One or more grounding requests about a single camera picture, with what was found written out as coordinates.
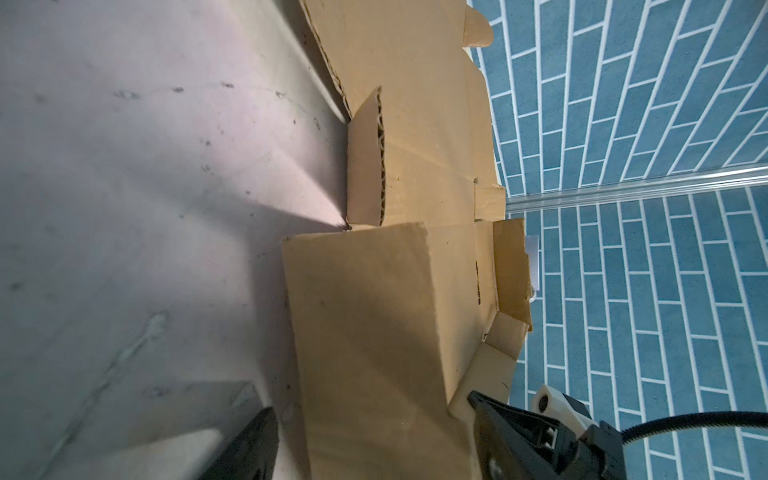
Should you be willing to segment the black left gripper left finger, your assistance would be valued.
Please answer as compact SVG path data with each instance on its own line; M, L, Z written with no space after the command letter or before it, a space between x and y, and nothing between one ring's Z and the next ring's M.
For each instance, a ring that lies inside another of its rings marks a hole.
M270 480L279 450L272 407L261 410L199 476L200 480Z

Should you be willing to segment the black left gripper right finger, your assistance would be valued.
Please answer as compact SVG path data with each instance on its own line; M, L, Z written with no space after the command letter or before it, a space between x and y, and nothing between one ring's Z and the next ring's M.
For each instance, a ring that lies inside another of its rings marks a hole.
M484 479L559 479L576 458L575 434L557 420L504 405L478 391L473 436Z

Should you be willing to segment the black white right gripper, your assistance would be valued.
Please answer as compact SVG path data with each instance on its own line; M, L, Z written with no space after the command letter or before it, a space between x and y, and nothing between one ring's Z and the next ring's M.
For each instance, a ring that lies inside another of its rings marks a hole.
M560 479L625 479L627 469L621 433L593 420L586 406L543 385L532 402L533 412L549 423L542 447Z

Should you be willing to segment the brown cardboard box top sheet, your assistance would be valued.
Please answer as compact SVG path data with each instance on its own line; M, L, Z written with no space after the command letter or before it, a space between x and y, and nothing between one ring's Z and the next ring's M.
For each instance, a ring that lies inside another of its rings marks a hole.
M315 479L477 479L467 397L506 402L532 328L463 1L306 1L351 120L348 229L282 247Z

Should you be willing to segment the aluminium right corner post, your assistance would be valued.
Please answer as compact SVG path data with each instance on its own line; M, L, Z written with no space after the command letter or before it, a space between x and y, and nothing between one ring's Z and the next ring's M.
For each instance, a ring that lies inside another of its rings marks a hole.
M536 210L646 200L766 184L766 163L737 165L720 170L511 197L506 202L506 214L516 215Z

